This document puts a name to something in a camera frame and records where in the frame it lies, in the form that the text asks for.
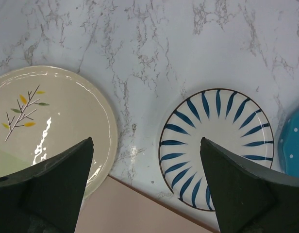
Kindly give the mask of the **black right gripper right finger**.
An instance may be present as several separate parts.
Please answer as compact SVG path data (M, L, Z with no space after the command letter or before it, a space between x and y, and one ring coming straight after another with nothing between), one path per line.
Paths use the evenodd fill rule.
M299 233L299 178L205 137L200 157L222 233Z

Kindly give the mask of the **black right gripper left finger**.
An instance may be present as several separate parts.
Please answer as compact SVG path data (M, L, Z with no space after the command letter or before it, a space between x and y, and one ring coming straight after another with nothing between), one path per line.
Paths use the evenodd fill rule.
M91 137L0 177L0 233L73 233L94 154Z

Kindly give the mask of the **teal polka dot plate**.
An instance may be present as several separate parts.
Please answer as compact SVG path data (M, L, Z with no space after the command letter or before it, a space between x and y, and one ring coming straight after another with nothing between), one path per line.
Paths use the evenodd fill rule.
M286 119L278 142L282 171L299 178L299 107Z

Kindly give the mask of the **blue striped white plate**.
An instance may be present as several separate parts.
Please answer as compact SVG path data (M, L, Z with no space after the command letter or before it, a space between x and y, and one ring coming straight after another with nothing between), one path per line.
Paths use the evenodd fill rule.
M200 91L173 110L159 140L161 174L181 202L212 212L215 208L199 153L203 138L267 168L273 163L274 138L261 107L235 90Z

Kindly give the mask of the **cream plate with branch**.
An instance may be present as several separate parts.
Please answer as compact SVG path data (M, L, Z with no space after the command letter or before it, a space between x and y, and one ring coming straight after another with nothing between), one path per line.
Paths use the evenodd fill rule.
M89 81L50 66L0 76L0 177L47 160L92 138L94 155L84 197L109 174L117 123L105 96Z

